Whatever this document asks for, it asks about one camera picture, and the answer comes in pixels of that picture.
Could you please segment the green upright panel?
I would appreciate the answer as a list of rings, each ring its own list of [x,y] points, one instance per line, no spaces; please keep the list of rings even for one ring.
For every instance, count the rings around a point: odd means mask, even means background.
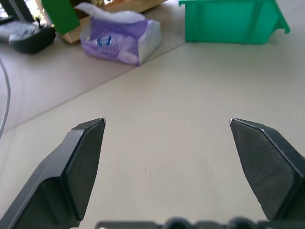
[[[41,3],[59,34],[64,35],[80,26],[70,0],[41,0]]]

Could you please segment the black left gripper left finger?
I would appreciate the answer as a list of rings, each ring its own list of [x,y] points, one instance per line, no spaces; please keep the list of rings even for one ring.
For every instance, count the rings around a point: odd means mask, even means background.
[[[71,229],[84,219],[97,175],[103,118],[81,123],[36,167],[0,229]]]

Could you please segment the black remote controller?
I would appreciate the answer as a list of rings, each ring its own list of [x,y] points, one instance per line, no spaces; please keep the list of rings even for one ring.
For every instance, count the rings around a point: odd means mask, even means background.
[[[36,25],[11,18],[0,21],[0,42],[8,43],[20,53],[38,53],[50,46],[55,37],[55,29],[47,25]]]

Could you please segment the black ribbed stand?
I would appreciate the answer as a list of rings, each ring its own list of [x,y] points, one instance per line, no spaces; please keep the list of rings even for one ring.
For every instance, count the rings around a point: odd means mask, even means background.
[[[34,18],[24,0],[0,0],[0,4],[6,13],[14,19],[23,22],[34,22]]]

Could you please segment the purple tissue pack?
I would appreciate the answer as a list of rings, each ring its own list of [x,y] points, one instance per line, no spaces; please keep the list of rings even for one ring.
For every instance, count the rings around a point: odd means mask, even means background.
[[[89,16],[105,17],[104,11],[94,4],[82,2],[75,6]],[[93,57],[141,65],[162,42],[161,24],[134,11],[120,11],[110,15],[109,21],[91,18],[81,32],[81,46]]]

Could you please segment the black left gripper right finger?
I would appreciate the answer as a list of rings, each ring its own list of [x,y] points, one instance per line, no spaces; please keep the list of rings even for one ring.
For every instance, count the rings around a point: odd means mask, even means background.
[[[305,221],[305,157],[275,129],[231,118],[244,175],[268,220]]]

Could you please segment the green plastic storage bin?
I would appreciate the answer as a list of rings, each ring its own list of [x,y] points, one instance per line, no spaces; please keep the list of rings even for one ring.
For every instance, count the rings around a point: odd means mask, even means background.
[[[275,0],[179,0],[186,42],[265,44],[290,27]]]

